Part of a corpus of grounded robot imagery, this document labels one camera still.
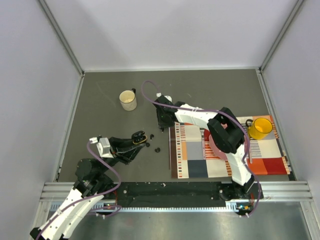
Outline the cream dimpled ceramic mug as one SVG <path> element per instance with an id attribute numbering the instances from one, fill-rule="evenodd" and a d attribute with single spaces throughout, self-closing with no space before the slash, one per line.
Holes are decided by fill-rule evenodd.
<path id="1" fill-rule="evenodd" d="M 136 89 L 125 90 L 120 93 L 119 101 L 125 111 L 133 111 L 137 107 Z"/>

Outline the glossy black gold-trim charging case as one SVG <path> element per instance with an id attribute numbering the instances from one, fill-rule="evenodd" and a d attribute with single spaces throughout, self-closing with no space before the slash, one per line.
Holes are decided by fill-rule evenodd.
<path id="1" fill-rule="evenodd" d="M 132 143 L 138 145 L 147 141 L 147 136 L 143 130 L 137 131 L 131 135 Z"/>

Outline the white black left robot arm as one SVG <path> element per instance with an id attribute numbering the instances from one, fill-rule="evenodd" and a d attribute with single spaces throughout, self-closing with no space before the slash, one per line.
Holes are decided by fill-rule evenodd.
<path id="1" fill-rule="evenodd" d="M 100 135 L 90 138 L 86 147 L 93 157 L 78 162 L 77 180 L 68 196 L 46 223 L 31 230 L 30 236 L 34 240 L 68 240 L 93 206 L 120 187 L 122 180 L 114 165 L 128 165 L 146 143 L 147 136 L 142 130 L 130 138 Z"/>

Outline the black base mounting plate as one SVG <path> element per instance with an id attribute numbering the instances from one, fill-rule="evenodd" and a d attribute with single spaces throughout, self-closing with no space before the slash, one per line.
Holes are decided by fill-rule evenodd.
<path id="1" fill-rule="evenodd" d="M 123 182 L 117 203 L 124 208 L 224 207 L 226 201 L 258 197 L 258 185 L 241 192 L 231 182 Z"/>

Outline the pink dotted plate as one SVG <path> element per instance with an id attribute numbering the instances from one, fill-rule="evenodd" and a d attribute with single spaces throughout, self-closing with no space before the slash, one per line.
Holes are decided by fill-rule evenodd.
<path id="1" fill-rule="evenodd" d="M 221 151 L 221 150 L 216 146 L 216 144 L 215 144 L 215 142 L 214 142 L 213 137 L 212 137 L 211 134 L 209 134 L 208 139 L 209 139 L 209 146 L 210 146 L 210 148 L 212 149 L 213 153 L 214 153 L 216 156 L 218 156 L 220 159 L 226 161 L 226 160 L 228 159 L 227 156 L 226 156 L 226 154 L 225 154 L 223 151 Z"/>

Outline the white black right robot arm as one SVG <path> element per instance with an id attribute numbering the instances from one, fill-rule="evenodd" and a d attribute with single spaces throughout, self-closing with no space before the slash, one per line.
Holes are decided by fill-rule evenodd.
<path id="1" fill-rule="evenodd" d="M 239 198 L 249 195 L 255 183 L 255 176 L 247 163 L 250 138 L 232 111 L 227 107 L 209 111 L 182 101 L 172 103 L 171 97 L 162 93 L 156 96 L 153 105 L 156 107 L 158 127 L 165 129 L 180 123 L 208 130 L 215 146 L 226 155 L 232 172 L 234 194 Z"/>

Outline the colourful patchwork placemat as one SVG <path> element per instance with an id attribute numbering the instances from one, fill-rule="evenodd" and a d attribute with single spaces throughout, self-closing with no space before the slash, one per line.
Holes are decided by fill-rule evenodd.
<path id="1" fill-rule="evenodd" d="M 170 170 L 174 179 L 231 177 L 227 160 L 216 156 L 209 145 L 208 130 L 189 123 L 175 123 L 169 129 Z M 274 128 L 261 140 L 250 139 L 247 157 L 250 169 L 259 176 L 290 175 L 289 160 Z"/>

